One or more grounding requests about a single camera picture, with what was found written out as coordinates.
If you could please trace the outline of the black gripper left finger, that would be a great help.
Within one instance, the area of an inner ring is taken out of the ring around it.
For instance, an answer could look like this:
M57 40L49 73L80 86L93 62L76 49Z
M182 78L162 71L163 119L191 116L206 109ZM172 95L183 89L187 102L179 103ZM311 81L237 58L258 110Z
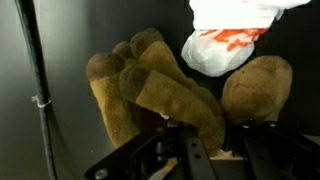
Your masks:
M166 166L174 133L147 130L92 165L85 180L148 180Z

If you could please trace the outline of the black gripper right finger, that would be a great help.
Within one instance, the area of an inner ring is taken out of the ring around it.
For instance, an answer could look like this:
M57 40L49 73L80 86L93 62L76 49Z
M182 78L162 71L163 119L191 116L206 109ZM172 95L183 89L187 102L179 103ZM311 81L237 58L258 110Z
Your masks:
M255 180L320 180L320 146L282 124L241 124L244 153Z

